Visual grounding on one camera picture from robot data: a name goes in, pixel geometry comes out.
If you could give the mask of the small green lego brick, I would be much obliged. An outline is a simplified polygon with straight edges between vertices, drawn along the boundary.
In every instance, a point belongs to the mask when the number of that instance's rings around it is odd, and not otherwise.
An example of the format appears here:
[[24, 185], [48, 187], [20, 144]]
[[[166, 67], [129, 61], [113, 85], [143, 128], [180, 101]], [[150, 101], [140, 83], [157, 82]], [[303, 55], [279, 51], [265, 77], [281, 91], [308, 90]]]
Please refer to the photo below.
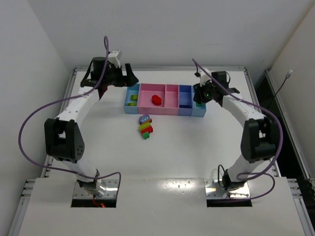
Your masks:
[[142, 134], [142, 136], [143, 136], [144, 139], [147, 139], [147, 138], [150, 137], [150, 133], [149, 132], [145, 132], [145, 133]]

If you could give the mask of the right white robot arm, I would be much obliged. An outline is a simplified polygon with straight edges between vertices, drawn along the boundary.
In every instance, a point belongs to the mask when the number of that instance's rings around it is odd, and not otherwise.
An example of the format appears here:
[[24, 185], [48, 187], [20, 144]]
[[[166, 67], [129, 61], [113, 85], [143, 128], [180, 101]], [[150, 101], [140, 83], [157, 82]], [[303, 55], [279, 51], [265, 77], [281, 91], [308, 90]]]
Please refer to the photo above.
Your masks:
[[235, 163], [223, 172], [221, 185], [225, 190], [237, 189], [263, 162], [275, 156], [280, 135], [277, 123], [244, 103], [240, 92], [229, 86], [230, 76], [225, 71], [197, 71], [199, 83], [193, 86], [193, 100], [197, 104], [217, 102], [229, 111], [243, 128], [241, 155]]

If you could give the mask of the red round lego piece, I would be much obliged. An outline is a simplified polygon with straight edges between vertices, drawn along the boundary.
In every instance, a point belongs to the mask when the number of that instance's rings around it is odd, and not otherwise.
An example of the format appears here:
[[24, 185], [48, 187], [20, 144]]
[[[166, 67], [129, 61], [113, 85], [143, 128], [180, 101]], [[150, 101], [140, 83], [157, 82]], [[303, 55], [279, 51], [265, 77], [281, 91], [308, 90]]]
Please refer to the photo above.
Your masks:
[[152, 103], [155, 106], [160, 106], [162, 104], [162, 98], [155, 94], [152, 96]]

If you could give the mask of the multicolour lego block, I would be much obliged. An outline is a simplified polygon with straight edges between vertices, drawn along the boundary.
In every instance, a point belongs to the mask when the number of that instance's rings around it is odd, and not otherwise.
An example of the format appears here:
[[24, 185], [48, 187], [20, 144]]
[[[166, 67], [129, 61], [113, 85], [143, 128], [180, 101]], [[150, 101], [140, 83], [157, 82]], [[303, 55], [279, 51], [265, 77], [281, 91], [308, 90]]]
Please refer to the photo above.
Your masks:
[[142, 135], [145, 133], [152, 133], [153, 132], [153, 127], [151, 126], [152, 119], [148, 119], [147, 121], [141, 123], [139, 126], [139, 131], [141, 132]]

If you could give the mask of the yellow lego brick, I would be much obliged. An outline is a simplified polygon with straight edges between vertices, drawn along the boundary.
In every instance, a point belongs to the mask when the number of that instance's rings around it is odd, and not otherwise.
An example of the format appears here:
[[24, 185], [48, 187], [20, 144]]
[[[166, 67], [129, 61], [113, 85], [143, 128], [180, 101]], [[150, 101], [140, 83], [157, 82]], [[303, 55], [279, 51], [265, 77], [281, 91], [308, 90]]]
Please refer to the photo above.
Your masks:
[[130, 96], [131, 101], [137, 101], [138, 100], [138, 95], [137, 94], [133, 94]]

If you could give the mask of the purple lego brick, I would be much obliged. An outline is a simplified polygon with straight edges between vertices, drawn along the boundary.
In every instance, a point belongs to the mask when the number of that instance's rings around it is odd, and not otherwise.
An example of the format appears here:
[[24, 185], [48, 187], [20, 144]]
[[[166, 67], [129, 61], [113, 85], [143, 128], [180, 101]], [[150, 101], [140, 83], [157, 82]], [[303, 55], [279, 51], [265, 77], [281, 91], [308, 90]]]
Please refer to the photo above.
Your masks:
[[179, 108], [182, 108], [182, 109], [191, 109], [192, 106], [190, 106], [190, 105], [179, 105]]

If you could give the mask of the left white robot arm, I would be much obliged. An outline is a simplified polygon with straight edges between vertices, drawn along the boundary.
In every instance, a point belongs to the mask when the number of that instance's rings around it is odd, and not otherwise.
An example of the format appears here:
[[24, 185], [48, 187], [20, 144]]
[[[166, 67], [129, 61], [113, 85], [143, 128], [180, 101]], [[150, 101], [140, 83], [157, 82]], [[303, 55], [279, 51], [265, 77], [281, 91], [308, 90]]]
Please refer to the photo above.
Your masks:
[[84, 157], [85, 143], [80, 126], [109, 86], [131, 87], [138, 83], [130, 64], [125, 65], [126, 75], [123, 75], [120, 57], [120, 51], [112, 51], [107, 58], [93, 58], [77, 96], [55, 119], [49, 118], [44, 123], [46, 153], [75, 172], [79, 186], [98, 197], [104, 194], [105, 188], [99, 171]]

